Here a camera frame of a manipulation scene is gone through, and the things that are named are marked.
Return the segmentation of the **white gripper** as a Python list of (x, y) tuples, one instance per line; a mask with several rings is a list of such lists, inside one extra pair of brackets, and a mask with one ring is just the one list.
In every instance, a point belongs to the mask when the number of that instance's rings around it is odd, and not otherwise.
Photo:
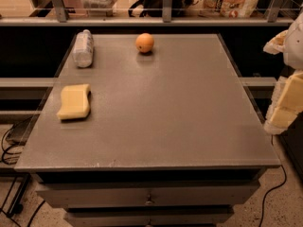
[[(283, 30), (263, 47), (272, 55), (283, 53), (284, 63), (303, 70), (303, 13), (300, 13), (288, 30)], [(264, 129), (272, 135), (286, 131), (303, 112), (303, 72), (294, 72), (276, 82), (272, 103), (265, 116)]]

